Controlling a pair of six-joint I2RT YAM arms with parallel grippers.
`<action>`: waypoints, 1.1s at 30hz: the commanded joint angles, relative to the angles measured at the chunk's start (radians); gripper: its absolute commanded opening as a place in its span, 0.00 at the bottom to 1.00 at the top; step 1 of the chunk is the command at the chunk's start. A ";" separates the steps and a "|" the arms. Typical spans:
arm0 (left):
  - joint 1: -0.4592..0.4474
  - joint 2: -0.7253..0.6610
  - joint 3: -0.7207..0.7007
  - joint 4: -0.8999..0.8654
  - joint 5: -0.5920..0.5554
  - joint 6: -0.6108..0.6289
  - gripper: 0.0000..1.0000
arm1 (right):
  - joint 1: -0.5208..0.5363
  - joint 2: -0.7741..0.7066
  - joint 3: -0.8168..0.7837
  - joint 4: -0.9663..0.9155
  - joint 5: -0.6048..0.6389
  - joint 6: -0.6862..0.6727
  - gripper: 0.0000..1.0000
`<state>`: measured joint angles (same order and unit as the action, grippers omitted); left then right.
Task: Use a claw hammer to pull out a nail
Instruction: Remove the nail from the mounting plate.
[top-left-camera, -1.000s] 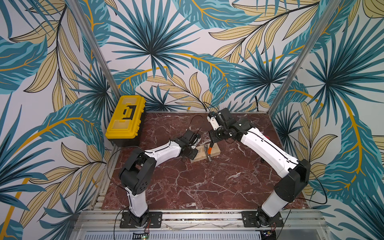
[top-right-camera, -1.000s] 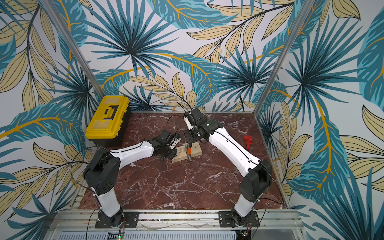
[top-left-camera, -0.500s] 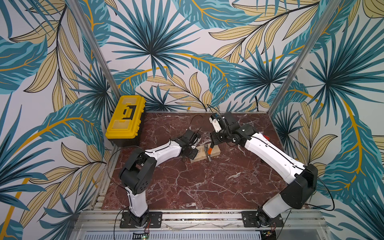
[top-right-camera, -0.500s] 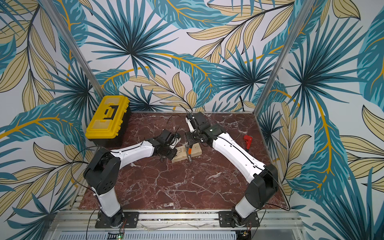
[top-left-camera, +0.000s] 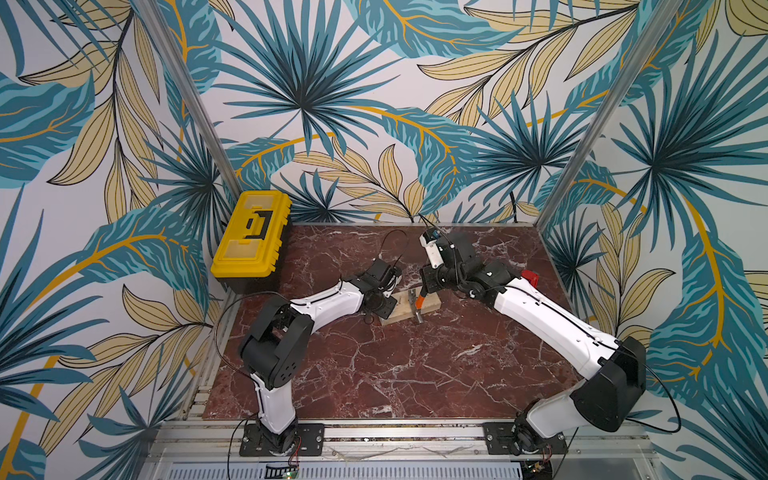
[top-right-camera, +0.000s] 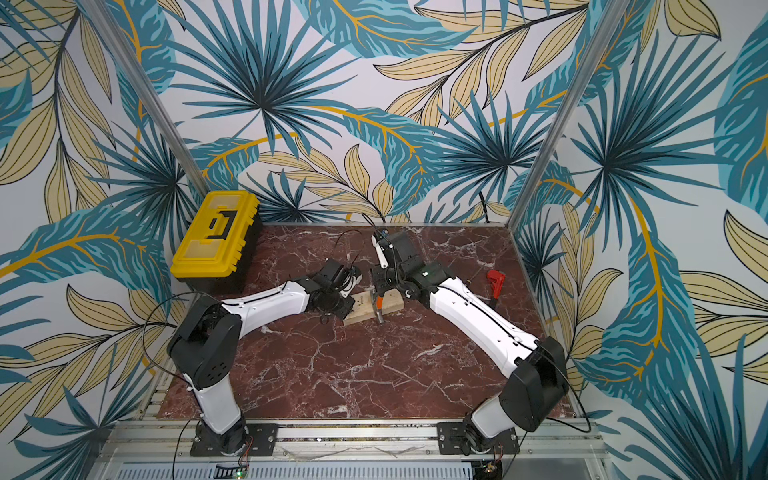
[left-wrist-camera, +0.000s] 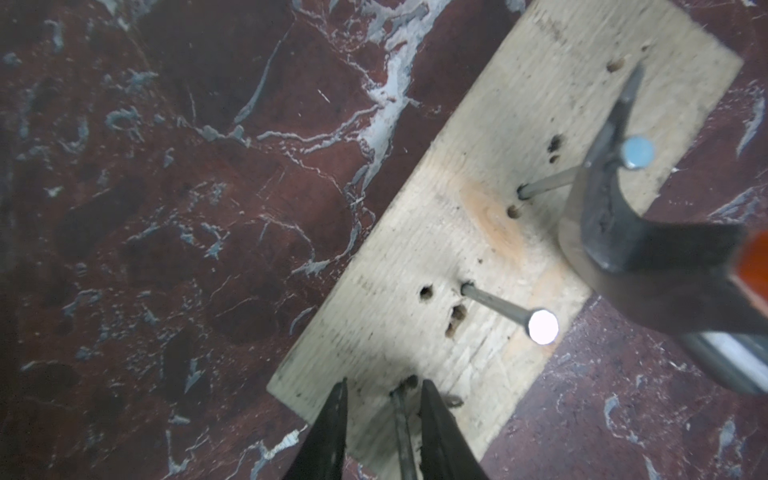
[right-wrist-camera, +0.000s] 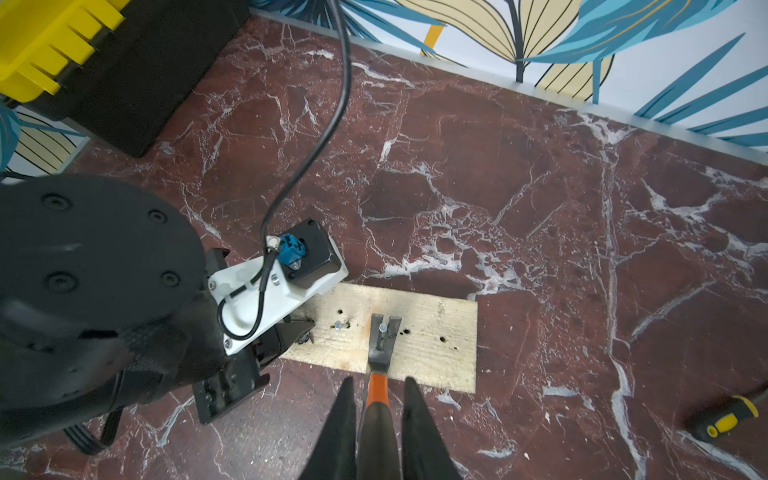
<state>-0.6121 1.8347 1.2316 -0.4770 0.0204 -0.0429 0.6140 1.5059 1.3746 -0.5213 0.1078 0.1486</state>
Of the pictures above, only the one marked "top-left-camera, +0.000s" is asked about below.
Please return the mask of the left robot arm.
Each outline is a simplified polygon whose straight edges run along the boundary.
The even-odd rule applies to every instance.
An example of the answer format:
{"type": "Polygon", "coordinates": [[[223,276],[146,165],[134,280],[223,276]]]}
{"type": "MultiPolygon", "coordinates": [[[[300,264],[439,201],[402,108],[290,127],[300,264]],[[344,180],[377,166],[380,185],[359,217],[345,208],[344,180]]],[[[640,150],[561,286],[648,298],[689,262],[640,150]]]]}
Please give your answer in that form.
{"type": "Polygon", "coordinates": [[[367,270],[313,295],[286,299],[275,294],[265,301],[238,353],[254,384],[259,432],[271,453],[285,454],[299,440],[291,382],[312,334],[360,312],[388,318],[401,278],[397,265],[376,259],[367,270]]]}

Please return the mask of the wooden block with nails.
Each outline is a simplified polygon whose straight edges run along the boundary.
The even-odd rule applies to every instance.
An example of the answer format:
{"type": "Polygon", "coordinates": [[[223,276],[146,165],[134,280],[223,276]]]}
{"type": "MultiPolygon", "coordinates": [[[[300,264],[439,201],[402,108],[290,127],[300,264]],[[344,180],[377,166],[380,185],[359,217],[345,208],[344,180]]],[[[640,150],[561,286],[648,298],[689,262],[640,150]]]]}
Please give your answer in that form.
{"type": "Polygon", "coordinates": [[[416,308],[416,303],[420,299],[421,289],[410,288],[407,291],[401,291],[392,295],[397,301],[394,310],[386,319],[381,318],[379,324],[388,326],[404,320],[415,320],[418,324],[422,323],[427,314],[436,312],[440,309],[442,303],[436,293],[428,294],[422,299],[420,308],[416,308]]]}

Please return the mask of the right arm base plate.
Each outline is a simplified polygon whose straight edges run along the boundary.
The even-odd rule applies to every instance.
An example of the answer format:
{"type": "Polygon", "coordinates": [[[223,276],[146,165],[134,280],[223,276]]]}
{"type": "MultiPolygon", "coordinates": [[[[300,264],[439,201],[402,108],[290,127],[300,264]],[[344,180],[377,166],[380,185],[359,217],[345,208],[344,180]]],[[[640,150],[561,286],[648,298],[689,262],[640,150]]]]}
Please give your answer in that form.
{"type": "Polygon", "coordinates": [[[547,457],[567,450],[562,433],[543,438],[530,427],[515,422],[485,422],[481,427],[489,455],[543,454],[547,457]]]}

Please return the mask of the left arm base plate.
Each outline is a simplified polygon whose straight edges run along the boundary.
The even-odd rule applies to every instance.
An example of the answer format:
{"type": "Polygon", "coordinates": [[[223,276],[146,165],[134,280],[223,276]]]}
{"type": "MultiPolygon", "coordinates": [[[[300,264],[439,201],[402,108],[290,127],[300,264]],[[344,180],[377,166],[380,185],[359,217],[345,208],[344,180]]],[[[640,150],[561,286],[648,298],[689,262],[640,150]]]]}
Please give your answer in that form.
{"type": "Polygon", "coordinates": [[[244,427],[239,447],[241,457],[289,456],[319,457],[325,437],[323,423],[291,424],[280,434],[271,432],[261,423],[244,427]]]}

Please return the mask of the claw hammer orange black handle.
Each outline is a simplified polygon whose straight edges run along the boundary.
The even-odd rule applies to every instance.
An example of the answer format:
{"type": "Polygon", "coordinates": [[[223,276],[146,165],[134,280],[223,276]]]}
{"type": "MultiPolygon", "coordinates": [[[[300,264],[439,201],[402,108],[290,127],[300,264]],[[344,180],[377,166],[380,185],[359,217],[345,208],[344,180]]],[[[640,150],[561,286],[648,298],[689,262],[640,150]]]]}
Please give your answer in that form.
{"type": "Polygon", "coordinates": [[[424,303],[425,297],[421,294],[417,293],[416,288],[411,288],[408,290],[408,304],[412,313],[412,316],[414,317],[415,321],[418,324],[424,323],[424,318],[422,315],[422,307],[424,303]]]}

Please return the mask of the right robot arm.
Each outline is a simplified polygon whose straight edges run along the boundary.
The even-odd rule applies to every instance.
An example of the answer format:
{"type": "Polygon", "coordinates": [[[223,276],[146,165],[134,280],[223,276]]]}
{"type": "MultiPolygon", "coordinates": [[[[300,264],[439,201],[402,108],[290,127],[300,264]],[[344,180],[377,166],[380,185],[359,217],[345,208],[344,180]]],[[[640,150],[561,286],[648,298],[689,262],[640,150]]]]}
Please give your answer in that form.
{"type": "Polygon", "coordinates": [[[464,293],[535,334],[581,377],[517,415],[508,446],[512,454],[538,453],[570,429],[619,430],[646,391],[642,343],[619,340],[580,320],[541,293],[531,274],[504,260],[483,259],[462,233],[431,227],[420,244],[429,260],[420,270],[423,294],[464,293]]]}

